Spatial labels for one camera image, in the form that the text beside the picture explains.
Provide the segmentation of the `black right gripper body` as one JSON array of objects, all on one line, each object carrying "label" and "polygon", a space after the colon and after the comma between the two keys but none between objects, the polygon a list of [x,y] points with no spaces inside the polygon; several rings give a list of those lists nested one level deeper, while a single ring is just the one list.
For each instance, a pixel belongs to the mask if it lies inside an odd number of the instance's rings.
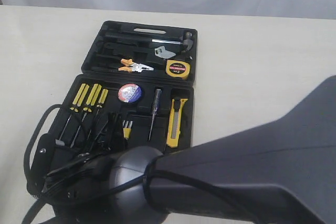
[{"label": "black right gripper body", "polygon": [[45,176],[43,194],[55,217],[48,223],[123,223],[113,166],[123,154],[123,140],[98,142],[89,151]]}]

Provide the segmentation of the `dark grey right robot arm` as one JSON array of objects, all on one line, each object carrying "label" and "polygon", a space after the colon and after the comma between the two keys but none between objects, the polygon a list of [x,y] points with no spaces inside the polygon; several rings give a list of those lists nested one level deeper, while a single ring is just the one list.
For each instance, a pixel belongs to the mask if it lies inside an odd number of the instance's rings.
[{"label": "dark grey right robot arm", "polygon": [[273,122],[172,154],[89,155],[49,173],[43,193],[59,223],[335,223],[335,77]]}]

